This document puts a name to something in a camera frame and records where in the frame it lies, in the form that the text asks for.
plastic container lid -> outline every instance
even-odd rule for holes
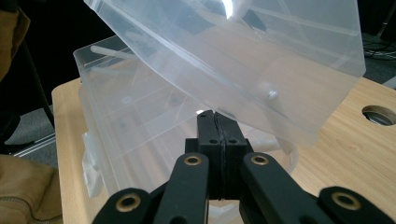
[[[298,145],[315,142],[365,72],[356,1],[86,3],[174,86]]]

wooden table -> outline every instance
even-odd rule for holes
[[[52,92],[64,223],[91,223],[107,199],[103,190],[89,198],[82,177],[87,127],[79,85],[76,79]],[[362,78],[323,125],[315,145],[300,148],[292,177],[314,195],[329,186],[353,189],[396,220],[396,125],[367,120],[361,113],[367,105],[396,112],[396,91]]]

